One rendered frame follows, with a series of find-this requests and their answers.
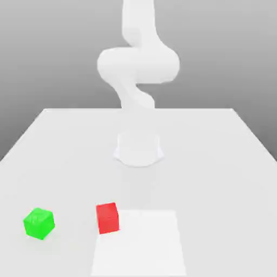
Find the small red cube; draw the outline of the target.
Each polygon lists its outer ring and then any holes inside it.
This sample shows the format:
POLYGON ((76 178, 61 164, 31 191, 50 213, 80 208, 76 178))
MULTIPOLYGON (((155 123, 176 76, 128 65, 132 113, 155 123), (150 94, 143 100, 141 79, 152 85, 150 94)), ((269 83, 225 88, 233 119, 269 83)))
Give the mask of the small red cube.
POLYGON ((116 203, 105 203, 96 206, 96 216, 98 223, 98 231, 100 234, 106 234, 118 231, 119 215, 116 203))

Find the small green cube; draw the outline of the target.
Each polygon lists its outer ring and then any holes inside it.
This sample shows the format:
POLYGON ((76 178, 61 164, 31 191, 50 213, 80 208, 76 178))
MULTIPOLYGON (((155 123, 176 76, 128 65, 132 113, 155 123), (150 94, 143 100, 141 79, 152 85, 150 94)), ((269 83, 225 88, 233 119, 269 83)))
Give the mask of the small green cube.
POLYGON ((34 208, 23 220, 28 236, 44 240, 55 228, 54 215, 51 211, 34 208))

